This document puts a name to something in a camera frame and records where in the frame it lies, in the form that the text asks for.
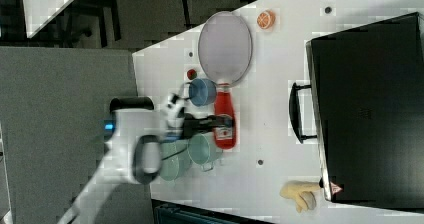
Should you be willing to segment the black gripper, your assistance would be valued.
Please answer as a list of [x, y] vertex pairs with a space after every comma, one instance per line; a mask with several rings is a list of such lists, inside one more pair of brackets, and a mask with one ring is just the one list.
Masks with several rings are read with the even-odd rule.
[[215, 127], [233, 127], [233, 118], [228, 115], [213, 115], [205, 118], [196, 118], [192, 114], [186, 113], [182, 126], [182, 139], [190, 139], [199, 133], [212, 132]]

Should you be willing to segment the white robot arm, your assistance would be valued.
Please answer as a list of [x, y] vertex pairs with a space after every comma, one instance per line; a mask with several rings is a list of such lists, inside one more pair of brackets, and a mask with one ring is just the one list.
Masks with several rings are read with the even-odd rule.
[[228, 116], [196, 118], [184, 108], [120, 109], [114, 115], [113, 135], [106, 142], [107, 153], [57, 224], [94, 224], [115, 188], [127, 183], [150, 184], [161, 170], [163, 144], [234, 126]]

